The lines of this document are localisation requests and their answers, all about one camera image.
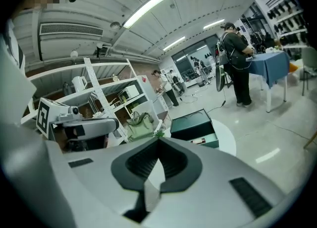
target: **floor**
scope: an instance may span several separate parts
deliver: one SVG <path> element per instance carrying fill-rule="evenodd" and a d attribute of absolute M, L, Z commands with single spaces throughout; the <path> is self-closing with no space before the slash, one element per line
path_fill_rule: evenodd
<path fill-rule="evenodd" d="M 259 79 L 250 75 L 253 105 L 237 107 L 233 86 L 217 92 L 211 85 L 193 86 L 179 100 L 180 106 L 169 111 L 171 119 L 199 109 L 225 124 L 235 137 L 237 158 L 266 175 L 284 192 L 301 186 L 317 156 L 317 139 L 306 150 L 303 146 L 317 129 L 317 79 L 309 80 L 309 91 L 302 96 L 303 84 L 293 75 L 288 79 L 288 100 L 283 101 L 283 80 L 272 88 L 271 112 L 267 113 L 266 92 Z"/>

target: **green bag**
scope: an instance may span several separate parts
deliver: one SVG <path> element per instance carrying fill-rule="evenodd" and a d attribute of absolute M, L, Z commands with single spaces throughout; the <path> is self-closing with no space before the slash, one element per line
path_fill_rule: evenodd
<path fill-rule="evenodd" d="M 128 119 L 128 141 L 133 142 L 142 138 L 153 136 L 153 118 L 148 113 L 133 113 L 133 118 Z"/>

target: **white kettle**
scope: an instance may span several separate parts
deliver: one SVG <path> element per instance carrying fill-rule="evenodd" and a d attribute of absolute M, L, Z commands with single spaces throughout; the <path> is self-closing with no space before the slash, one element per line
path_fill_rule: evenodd
<path fill-rule="evenodd" d="M 76 76 L 73 78 L 72 83 L 76 92 L 83 91 L 87 87 L 87 80 L 84 76 Z"/>

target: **blue tablecloth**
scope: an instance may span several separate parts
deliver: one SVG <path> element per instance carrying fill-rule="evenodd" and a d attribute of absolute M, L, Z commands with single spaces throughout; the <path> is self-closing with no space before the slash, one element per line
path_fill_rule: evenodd
<path fill-rule="evenodd" d="M 270 88 L 288 72 L 289 56 L 286 52 L 256 55 L 249 67 L 249 73 L 263 76 Z"/>

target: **air conditioner vent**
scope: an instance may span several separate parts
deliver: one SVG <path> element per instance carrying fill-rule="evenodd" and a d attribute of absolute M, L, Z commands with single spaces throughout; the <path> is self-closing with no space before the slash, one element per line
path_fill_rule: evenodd
<path fill-rule="evenodd" d="M 45 23 L 41 24 L 40 35 L 49 34 L 84 34 L 103 36 L 104 30 L 98 27 L 83 25 L 83 24 L 69 24 L 69 23 Z"/>

